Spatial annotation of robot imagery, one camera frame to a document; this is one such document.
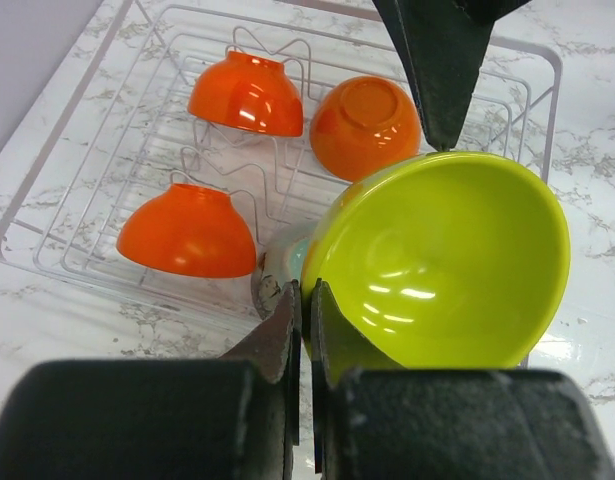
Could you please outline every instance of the orange bowl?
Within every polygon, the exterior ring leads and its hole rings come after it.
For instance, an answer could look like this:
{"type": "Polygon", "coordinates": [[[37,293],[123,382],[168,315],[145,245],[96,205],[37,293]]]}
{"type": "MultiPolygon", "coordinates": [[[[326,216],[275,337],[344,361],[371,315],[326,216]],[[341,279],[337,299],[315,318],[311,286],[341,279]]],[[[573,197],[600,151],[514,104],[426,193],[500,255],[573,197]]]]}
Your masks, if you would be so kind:
{"type": "Polygon", "coordinates": [[[192,115],[256,133],[299,137],[303,106],[282,63],[230,51],[198,77],[187,110],[192,115]]]}
{"type": "Polygon", "coordinates": [[[241,277],[256,266],[254,240],[229,195],[182,183],[136,210],[116,248],[145,267],[193,277],[241,277]]]}
{"type": "Polygon", "coordinates": [[[416,108],[396,84],[356,77],[334,88],[320,104],[309,138],[318,161],[355,182],[418,153],[416,108]]]}

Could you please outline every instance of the yellow-green bowl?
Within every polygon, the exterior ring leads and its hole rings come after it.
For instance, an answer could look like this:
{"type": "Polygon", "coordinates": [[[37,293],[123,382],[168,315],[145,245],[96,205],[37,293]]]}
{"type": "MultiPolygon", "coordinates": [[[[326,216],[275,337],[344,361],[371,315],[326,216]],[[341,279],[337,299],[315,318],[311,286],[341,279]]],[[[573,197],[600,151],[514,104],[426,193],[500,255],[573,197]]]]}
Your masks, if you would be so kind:
{"type": "Polygon", "coordinates": [[[350,186],[319,222],[302,271],[405,367],[517,365],[569,273],[567,222],[532,172],[496,155],[437,153],[350,186]]]}

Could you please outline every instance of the marble countertop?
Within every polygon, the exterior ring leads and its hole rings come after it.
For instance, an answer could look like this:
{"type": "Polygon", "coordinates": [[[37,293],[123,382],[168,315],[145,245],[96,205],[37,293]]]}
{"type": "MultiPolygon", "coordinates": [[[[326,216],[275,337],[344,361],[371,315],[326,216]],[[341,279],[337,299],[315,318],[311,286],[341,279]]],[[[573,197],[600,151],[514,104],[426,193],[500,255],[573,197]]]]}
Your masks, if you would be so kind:
{"type": "MultiPolygon", "coordinates": [[[[369,0],[338,0],[372,8],[369,0]]],[[[145,2],[156,8],[162,1],[145,2]]],[[[530,357],[532,367],[570,375],[591,402],[615,451],[615,0],[578,10],[571,2],[534,0],[501,20],[495,32],[553,48],[564,63],[550,187],[565,209],[572,270],[565,299],[530,357]]],[[[275,5],[296,26],[327,26],[345,35],[384,35],[349,18],[275,5]]],[[[118,6],[103,3],[0,155],[0,217],[61,114],[109,28],[118,6]]],[[[116,41],[132,48],[144,24],[123,28],[116,41]]],[[[102,88],[101,100],[105,89],[102,88]]],[[[39,197],[39,212],[56,205],[39,197]]],[[[184,322],[174,314],[101,297],[62,282],[0,264],[0,408],[32,365],[83,357],[207,357],[241,337],[184,322]]],[[[303,444],[298,478],[311,478],[309,378],[302,381],[303,444]]]]}

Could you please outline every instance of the gray wall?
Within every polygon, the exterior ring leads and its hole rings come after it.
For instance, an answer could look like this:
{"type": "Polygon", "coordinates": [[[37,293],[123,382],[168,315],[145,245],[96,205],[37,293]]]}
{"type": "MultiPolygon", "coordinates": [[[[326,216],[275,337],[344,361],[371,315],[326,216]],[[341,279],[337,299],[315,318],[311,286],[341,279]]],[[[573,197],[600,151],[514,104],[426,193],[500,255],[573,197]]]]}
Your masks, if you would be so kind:
{"type": "Polygon", "coordinates": [[[0,150],[102,0],[0,0],[0,150]]]}

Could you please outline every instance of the wire dish rack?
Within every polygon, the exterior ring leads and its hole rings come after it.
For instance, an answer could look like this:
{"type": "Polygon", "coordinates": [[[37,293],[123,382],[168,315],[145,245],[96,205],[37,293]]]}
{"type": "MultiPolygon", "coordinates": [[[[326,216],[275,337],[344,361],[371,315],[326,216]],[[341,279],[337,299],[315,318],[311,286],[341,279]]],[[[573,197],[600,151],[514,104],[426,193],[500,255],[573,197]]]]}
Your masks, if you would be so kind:
{"type": "MultiPolygon", "coordinates": [[[[171,182],[195,183],[232,195],[260,253],[279,228],[319,218],[347,186],[309,146],[309,123],[323,97],[358,75],[409,89],[378,22],[356,19],[367,28],[338,34],[302,26],[309,10],[299,7],[269,2],[271,20],[238,13],[246,10],[240,3],[214,3],[161,4],[153,14],[152,5],[123,2],[0,222],[0,261],[223,326],[258,321],[249,278],[188,278],[141,267],[115,248],[122,225],[171,182]],[[129,37],[128,29],[140,35],[129,37]],[[302,138],[248,134],[187,113],[196,78],[230,49],[284,63],[301,92],[302,138]],[[55,208],[39,211],[39,202],[55,208]]],[[[348,18],[320,15],[339,27],[348,18]]],[[[546,181],[560,60],[545,47],[504,38],[492,39],[489,50],[458,148],[513,158],[546,181]]]]}

